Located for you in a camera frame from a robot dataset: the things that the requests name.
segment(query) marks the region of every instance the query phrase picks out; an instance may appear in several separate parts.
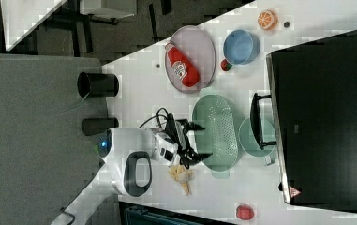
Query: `black mug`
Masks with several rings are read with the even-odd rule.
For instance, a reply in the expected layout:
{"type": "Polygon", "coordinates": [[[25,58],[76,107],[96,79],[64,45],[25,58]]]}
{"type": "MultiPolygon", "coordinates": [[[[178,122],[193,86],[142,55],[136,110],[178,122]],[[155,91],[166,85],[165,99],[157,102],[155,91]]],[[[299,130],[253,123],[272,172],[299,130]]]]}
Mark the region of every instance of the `black mug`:
{"type": "Polygon", "coordinates": [[[114,74],[82,72],[77,85],[82,98],[115,97],[119,92],[119,80],[114,74]]]}
{"type": "Polygon", "coordinates": [[[82,121],[82,132],[85,136],[101,134],[109,128],[118,128],[119,121],[116,118],[92,118],[82,121]]]}

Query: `blue bowl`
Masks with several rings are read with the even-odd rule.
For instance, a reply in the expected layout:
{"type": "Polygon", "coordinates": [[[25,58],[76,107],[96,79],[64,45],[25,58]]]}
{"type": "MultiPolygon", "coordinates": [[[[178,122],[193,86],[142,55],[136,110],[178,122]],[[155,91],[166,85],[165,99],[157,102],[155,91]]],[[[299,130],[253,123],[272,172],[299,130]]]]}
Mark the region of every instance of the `blue bowl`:
{"type": "Polygon", "coordinates": [[[259,52],[259,40],[247,31],[235,30],[225,39],[224,55],[230,64],[248,64],[259,52]]]}

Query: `red label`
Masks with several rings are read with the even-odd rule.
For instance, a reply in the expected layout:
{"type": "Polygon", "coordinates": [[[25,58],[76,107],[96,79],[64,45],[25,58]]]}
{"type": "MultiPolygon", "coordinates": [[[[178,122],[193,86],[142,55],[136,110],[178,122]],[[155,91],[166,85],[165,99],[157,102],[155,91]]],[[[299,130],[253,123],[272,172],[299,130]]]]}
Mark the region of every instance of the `red label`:
{"type": "Polygon", "coordinates": [[[291,195],[292,198],[294,198],[295,196],[301,194],[301,191],[295,189],[294,187],[289,186],[289,188],[290,188],[290,195],[291,195]]]}

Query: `gray carpet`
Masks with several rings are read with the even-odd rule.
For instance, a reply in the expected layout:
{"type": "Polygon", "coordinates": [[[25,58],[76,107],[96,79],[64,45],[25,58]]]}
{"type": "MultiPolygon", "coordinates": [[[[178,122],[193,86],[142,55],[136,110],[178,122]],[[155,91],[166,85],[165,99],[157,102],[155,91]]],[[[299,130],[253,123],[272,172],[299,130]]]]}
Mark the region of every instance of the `gray carpet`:
{"type": "MultiPolygon", "coordinates": [[[[104,97],[81,107],[77,76],[99,72],[97,59],[0,54],[0,224],[50,224],[99,168],[99,135],[84,118],[107,116],[104,97]]],[[[109,198],[88,224],[115,224],[109,198]]]]}

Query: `small red object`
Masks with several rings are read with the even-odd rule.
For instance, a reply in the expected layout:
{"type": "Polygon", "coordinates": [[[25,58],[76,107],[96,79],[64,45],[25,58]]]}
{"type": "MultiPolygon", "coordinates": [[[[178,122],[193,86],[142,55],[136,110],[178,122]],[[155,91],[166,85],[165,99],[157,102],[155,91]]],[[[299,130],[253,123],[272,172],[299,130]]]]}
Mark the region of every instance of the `small red object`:
{"type": "Polygon", "coordinates": [[[236,216],[241,220],[250,220],[254,217],[254,211],[250,206],[242,204],[237,207],[236,216]]]}
{"type": "Polygon", "coordinates": [[[171,42],[167,43],[165,49],[167,51],[167,56],[170,59],[172,69],[181,80],[181,83],[187,87],[191,87],[198,83],[201,76],[189,59],[171,42]]]}
{"type": "Polygon", "coordinates": [[[221,62],[221,68],[224,71],[229,71],[231,69],[231,64],[228,62],[228,60],[224,59],[221,62]]]}

